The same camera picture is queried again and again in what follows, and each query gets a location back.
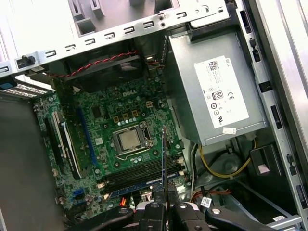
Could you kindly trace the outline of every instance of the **sticker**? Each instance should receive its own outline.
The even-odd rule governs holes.
[[[97,139],[95,139],[95,143],[96,143],[96,145],[101,145],[101,144],[103,144],[103,139],[97,138]]]
[[[222,128],[222,134],[230,134],[230,135],[236,135],[236,128]]]
[[[202,205],[205,208],[210,208],[211,207],[211,203],[212,203],[212,199],[211,198],[203,197],[200,205]]]
[[[270,172],[270,170],[268,169],[268,167],[265,164],[259,165],[258,169],[259,169],[261,174],[266,173],[266,172]]]
[[[34,71],[34,72],[39,72],[39,71],[45,70],[45,68],[43,68],[43,67],[41,67],[41,66],[37,66],[37,67],[31,68],[31,70]]]
[[[214,128],[249,118],[231,60],[220,56],[194,65]]]
[[[278,216],[278,217],[273,218],[274,221],[279,221],[279,220],[283,220],[283,219],[285,219],[284,216]]]

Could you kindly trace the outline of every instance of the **dell logo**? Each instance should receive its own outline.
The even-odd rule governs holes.
[[[129,96],[129,95],[133,95],[133,94],[137,94],[135,89],[123,92],[123,97]]]

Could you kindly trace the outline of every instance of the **power supply label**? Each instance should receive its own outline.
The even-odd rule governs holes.
[[[249,118],[230,58],[194,64],[214,128]]]

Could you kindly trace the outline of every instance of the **cpu socket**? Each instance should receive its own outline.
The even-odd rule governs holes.
[[[152,141],[146,122],[124,128],[113,133],[117,158],[126,160],[128,156],[138,154],[152,147]]]

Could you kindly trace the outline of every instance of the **green circuit board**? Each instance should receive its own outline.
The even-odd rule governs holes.
[[[133,167],[143,162],[161,157],[162,127],[167,128],[168,154],[177,154],[181,149],[171,111],[162,89],[162,83],[156,70],[146,78],[140,78],[120,86],[86,93],[71,91],[71,87],[58,81],[55,83],[64,117],[70,130],[75,151],[81,169],[91,162],[100,170],[102,176]],[[76,121],[76,109],[80,110],[90,136],[90,144],[84,136],[82,125]],[[138,126],[145,122],[151,144],[148,150],[132,154],[117,155],[117,131]],[[128,134],[136,135],[135,130]]]
[[[110,173],[119,172],[137,166],[147,161],[161,158],[162,152],[162,127],[167,128],[168,155],[175,155],[181,151],[180,141],[173,123],[167,99],[162,90],[162,83],[156,72],[150,73],[147,78],[140,78],[105,90],[86,93],[73,92],[72,87],[61,81],[55,81],[57,94],[46,95],[33,101],[34,111],[44,137],[48,157],[51,161],[53,175],[56,180],[57,191],[65,199],[57,201],[64,209],[87,202],[87,210],[82,219],[91,218],[103,211],[119,205],[120,198],[104,200],[101,190],[97,187],[97,180]],[[82,127],[78,113],[86,124],[86,130],[94,151],[96,165],[90,153],[89,143]],[[61,172],[50,137],[46,132],[46,118],[52,118],[58,112],[64,116],[70,138],[74,145],[78,167],[82,171],[82,178],[73,177],[70,164],[64,153],[62,159],[64,172]],[[145,123],[150,135],[151,145],[140,152],[117,156],[114,147],[115,135],[118,131],[126,131]],[[185,184],[183,176],[172,180],[177,186]],[[73,192],[83,189],[85,198],[75,200]]]

